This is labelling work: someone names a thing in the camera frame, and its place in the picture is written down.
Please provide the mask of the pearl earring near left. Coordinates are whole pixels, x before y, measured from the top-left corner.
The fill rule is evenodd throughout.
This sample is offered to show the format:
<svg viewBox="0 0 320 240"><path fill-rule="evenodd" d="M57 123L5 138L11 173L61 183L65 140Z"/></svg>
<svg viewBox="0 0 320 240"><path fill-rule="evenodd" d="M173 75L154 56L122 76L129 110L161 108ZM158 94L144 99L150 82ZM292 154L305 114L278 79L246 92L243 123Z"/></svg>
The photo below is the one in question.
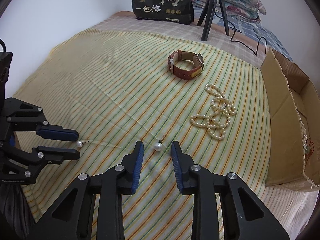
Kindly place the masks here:
<svg viewBox="0 0 320 240"><path fill-rule="evenodd" d="M89 143L89 140L78 140L76 142L76 147L77 148L82 148L85 144Z"/></svg>

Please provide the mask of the pearl earring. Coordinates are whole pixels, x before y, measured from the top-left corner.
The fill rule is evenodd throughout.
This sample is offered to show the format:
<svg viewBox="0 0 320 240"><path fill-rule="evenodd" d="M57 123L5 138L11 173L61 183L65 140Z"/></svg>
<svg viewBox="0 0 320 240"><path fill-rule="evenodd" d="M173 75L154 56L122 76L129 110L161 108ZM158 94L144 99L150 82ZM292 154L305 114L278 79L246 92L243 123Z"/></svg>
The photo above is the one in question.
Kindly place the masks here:
<svg viewBox="0 0 320 240"><path fill-rule="evenodd" d="M161 152L161 150L163 150L163 140L164 140L165 136L162 136L161 139L159 139L153 146L153 149L156 152Z"/></svg>
<svg viewBox="0 0 320 240"><path fill-rule="evenodd" d="M78 140L76 142L76 147L77 148L82 148L85 144L89 143L89 140Z"/></svg>

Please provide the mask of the yellow striped cloth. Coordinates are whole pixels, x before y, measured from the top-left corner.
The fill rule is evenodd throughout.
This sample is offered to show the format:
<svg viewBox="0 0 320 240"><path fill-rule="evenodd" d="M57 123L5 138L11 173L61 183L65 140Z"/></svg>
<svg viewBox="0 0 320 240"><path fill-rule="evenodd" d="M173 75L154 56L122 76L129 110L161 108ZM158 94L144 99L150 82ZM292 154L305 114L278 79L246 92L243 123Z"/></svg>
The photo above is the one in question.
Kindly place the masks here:
<svg viewBox="0 0 320 240"><path fill-rule="evenodd" d="M213 46L159 34L84 30L56 46L15 97L75 129L80 159L48 165L23 191L35 219L80 173L101 174L144 143L137 192L123 197L127 239L188 239L193 198L170 156L237 173L263 198L270 121L261 71Z"/></svg>

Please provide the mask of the pearl earring near centre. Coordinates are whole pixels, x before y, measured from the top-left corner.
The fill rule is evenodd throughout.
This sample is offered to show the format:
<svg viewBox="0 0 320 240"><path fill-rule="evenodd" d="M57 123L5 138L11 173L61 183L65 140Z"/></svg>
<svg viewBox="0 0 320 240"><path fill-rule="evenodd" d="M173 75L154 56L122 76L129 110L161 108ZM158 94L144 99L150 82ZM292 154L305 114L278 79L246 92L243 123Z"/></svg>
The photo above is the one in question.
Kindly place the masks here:
<svg viewBox="0 0 320 240"><path fill-rule="evenodd" d="M161 152L161 150L163 150L163 140L164 140L165 136L162 136L161 139L159 139L153 146L153 149L156 152Z"/></svg>

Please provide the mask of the cardboard box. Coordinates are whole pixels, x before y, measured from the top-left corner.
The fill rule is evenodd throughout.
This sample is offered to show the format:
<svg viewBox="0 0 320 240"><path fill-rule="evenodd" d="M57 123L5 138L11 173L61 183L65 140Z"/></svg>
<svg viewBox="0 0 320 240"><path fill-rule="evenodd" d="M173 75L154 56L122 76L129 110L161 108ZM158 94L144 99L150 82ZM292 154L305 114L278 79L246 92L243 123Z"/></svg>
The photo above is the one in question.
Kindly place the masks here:
<svg viewBox="0 0 320 240"><path fill-rule="evenodd" d="M267 186L319 190L319 94L292 61L270 49L260 67L271 121Z"/></svg>

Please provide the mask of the brown leather wristwatch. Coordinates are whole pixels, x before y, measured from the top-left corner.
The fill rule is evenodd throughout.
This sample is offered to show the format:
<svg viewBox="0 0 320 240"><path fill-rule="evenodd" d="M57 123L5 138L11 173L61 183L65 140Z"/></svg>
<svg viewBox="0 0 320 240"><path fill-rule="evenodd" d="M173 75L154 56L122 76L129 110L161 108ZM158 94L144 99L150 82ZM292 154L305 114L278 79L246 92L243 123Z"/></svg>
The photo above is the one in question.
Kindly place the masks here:
<svg viewBox="0 0 320 240"><path fill-rule="evenodd" d="M191 80L202 73L204 59L200 53L176 50L168 56L168 68L176 77Z"/></svg>

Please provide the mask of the black snack bag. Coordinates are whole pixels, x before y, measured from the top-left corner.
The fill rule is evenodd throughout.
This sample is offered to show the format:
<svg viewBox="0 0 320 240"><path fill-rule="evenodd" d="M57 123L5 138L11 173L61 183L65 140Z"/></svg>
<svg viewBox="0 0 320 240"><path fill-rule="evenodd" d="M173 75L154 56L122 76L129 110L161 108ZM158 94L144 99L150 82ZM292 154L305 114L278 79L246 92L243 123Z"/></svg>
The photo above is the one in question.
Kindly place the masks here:
<svg viewBox="0 0 320 240"><path fill-rule="evenodd" d="M170 21L186 25L194 21L191 0L132 0L132 10L139 20Z"/></svg>

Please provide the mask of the blue patterned bed sheet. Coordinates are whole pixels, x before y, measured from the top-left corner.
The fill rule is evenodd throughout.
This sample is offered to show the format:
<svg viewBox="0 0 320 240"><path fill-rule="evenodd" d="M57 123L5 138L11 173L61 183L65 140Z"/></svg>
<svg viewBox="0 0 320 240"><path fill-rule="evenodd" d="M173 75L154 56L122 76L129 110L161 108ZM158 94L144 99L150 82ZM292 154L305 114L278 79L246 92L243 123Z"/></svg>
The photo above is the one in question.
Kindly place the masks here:
<svg viewBox="0 0 320 240"><path fill-rule="evenodd" d="M284 48L280 40L268 29L264 28L260 24L248 23L238 20L232 16L228 16L228 20L234 24L237 33L245 35L255 41L258 41L259 38L264 37L269 47L277 50L289 60L293 61L293 58L289 55L288 51Z"/></svg>

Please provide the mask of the black tripod stand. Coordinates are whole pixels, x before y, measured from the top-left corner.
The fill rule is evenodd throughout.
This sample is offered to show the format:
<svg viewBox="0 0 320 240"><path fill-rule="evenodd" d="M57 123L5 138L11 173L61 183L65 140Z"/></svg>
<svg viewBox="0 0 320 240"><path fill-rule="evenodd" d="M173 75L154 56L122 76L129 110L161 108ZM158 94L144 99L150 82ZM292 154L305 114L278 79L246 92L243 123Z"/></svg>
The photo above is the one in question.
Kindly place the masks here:
<svg viewBox="0 0 320 240"><path fill-rule="evenodd" d="M221 14L222 16L218 16L216 13L216 6L217 3L220 5ZM197 22L197 26L201 26L205 20L204 28L201 36L201 41L207 41L210 28L212 26L213 17L216 16L219 19L223 20L224 28L225 28L225 34L229 36L229 26L228 26L228 19L227 19L227 12L226 7L223 0L206 0L206 3L204 5L204 9L200 15L200 18Z"/></svg>

